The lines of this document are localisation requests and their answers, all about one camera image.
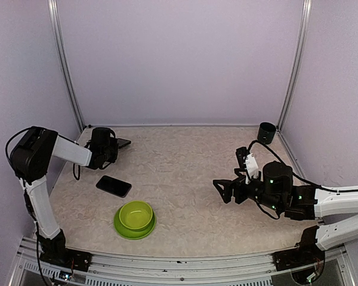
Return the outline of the dark phone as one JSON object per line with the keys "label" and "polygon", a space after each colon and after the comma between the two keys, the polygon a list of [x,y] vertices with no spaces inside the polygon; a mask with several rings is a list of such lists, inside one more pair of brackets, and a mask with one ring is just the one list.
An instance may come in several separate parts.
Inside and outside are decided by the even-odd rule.
{"label": "dark phone", "polygon": [[96,183],[96,188],[120,198],[127,196],[132,188],[130,183],[104,175]]}

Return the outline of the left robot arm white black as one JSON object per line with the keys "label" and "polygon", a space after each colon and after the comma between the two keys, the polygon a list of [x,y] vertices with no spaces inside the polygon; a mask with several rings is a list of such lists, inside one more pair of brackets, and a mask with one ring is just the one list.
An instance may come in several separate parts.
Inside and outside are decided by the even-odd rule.
{"label": "left robot arm white black", "polygon": [[63,230],[50,204],[47,187],[50,161],[57,157],[77,166],[103,170],[116,161],[121,139],[110,128],[94,128],[85,146],[39,126],[25,128],[18,135],[21,139],[5,155],[23,188],[27,211],[36,225],[43,254],[65,265],[72,253],[66,247]]}

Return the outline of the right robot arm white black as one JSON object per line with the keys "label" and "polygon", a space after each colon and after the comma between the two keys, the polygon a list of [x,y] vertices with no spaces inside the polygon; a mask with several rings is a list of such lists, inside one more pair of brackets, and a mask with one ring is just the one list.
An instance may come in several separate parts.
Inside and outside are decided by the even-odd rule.
{"label": "right robot arm white black", "polygon": [[358,186],[326,187],[296,175],[280,158],[259,168],[251,146],[236,150],[239,166],[234,180],[215,179],[213,185],[225,203],[250,199],[271,219],[318,220],[333,215],[350,217],[303,231],[294,260],[304,265],[317,249],[325,251],[358,239]]}

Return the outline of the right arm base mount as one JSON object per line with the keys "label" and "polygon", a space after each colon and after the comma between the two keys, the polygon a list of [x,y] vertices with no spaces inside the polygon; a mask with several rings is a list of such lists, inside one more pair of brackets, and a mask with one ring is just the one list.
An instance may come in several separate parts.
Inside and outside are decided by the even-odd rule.
{"label": "right arm base mount", "polygon": [[318,229],[318,226],[305,229],[300,242],[296,243],[294,248],[274,252],[272,257],[276,270],[284,271],[324,260],[325,251],[316,245],[316,233]]}

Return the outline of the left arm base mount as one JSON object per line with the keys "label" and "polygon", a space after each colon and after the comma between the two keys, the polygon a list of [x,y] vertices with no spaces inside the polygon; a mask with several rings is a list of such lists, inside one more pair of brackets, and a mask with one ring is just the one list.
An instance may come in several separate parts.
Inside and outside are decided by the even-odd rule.
{"label": "left arm base mount", "polygon": [[54,238],[45,238],[37,234],[37,239],[41,246],[41,261],[51,265],[88,272],[92,254],[67,248],[66,238],[62,229]]}

